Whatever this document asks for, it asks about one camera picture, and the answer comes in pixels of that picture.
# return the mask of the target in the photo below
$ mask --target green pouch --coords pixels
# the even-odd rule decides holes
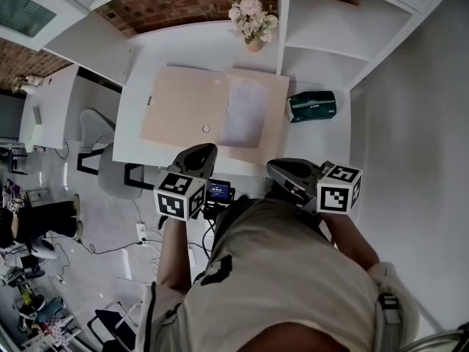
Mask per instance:
[[[331,119],[336,116],[337,105],[331,91],[305,91],[287,99],[290,122]]]

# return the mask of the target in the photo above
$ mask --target desk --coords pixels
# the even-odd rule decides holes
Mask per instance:
[[[120,94],[78,76],[78,65],[71,65],[44,78],[36,94],[26,97],[21,118],[19,142],[30,137],[33,107],[39,106],[42,129],[37,146],[62,149],[64,139],[81,141],[80,113],[97,109],[115,122]]]
[[[176,26],[129,39],[136,47],[127,83],[122,90],[114,137],[114,160],[168,166],[181,147],[140,139],[148,98],[158,69],[166,65],[222,71],[240,67],[275,73],[277,46],[268,43],[260,52],[247,52],[243,41],[228,32],[230,23],[208,22]],[[290,94],[315,89],[291,82]],[[279,157],[305,158],[321,164],[325,160],[347,164],[350,159],[350,94],[333,90],[338,113],[332,120],[289,124],[282,129],[284,143]],[[216,173],[265,176],[264,166],[218,156]]]

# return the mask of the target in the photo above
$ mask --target table top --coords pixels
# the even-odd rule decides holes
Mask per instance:
[[[35,94],[28,94],[24,102],[19,142],[26,143],[34,123],[33,107],[39,106],[42,128],[34,144],[62,149],[65,123],[78,65],[71,65],[44,78]]]
[[[268,43],[258,53],[247,52],[243,40],[228,32],[226,21],[177,26],[139,35],[129,41],[137,47],[128,81],[122,90],[114,137],[114,160],[150,166],[168,166],[186,147],[140,139],[149,96],[157,71],[167,65],[223,71],[239,67],[274,73],[277,46]],[[289,95],[316,90],[290,82]],[[279,157],[305,158],[316,164],[350,160],[350,94],[333,90],[338,113],[331,120],[289,124],[285,119]],[[266,176],[265,166],[218,155],[215,173]]]

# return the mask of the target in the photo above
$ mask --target blue screen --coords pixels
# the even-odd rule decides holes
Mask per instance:
[[[208,191],[210,192],[212,197],[229,198],[229,186],[213,183],[209,187]]]

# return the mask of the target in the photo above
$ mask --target beige t-shirt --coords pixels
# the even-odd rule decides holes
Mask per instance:
[[[243,213],[213,257],[186,296],[147,288],[137,351],[235,352],[286,322],[322,331],[350,351],[372,351],[378,285],[399,298],[402,344],[415,339],[418,312],[394,267],[366,272],[278,202]]]

